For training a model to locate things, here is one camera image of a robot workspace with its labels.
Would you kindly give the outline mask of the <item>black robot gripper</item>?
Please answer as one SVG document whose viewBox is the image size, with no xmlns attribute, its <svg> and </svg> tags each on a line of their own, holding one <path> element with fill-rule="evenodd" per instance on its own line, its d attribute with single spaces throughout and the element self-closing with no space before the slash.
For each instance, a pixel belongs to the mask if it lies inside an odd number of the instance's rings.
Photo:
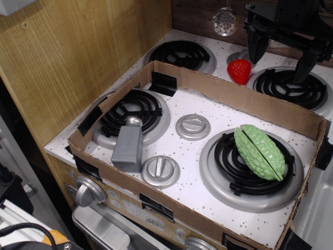
<svg viewBox="0 0 333 250">
<path fill-rule="evenodd" d="M 265 54 L 268 41 L 275 40 L 303 51 L 294 83 L 303 82 L 319 60 L 332 58 L 332 27 L 319 15 L 323 1 L 252 2 L 244 28 L 247 30 L 248 55 L 253 64 Z"/>
</svg>

